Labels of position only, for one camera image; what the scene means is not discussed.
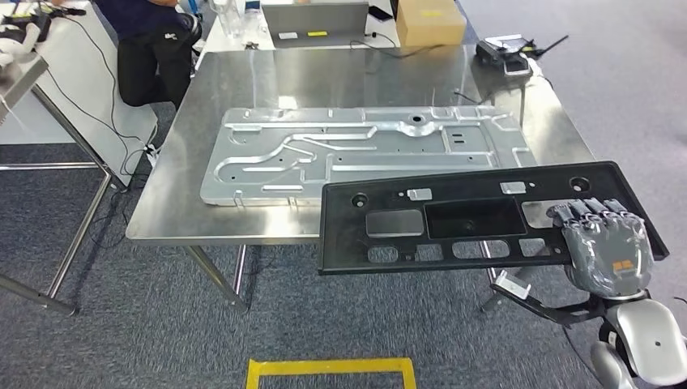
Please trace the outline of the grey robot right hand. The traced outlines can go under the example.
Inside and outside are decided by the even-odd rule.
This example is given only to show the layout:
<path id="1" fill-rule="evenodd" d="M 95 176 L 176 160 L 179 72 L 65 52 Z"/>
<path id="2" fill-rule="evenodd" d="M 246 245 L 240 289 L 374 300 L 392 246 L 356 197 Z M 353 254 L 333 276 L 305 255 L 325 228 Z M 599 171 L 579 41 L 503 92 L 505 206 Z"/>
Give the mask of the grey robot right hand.
<path id="1" fill-rule="evenodd" d="M 642 293 L 651 281 L 655 257 L 645 220 L 617 199 L 574 199 L 546 211 L 570 254 L 570 282 L 605 299 Z"/>

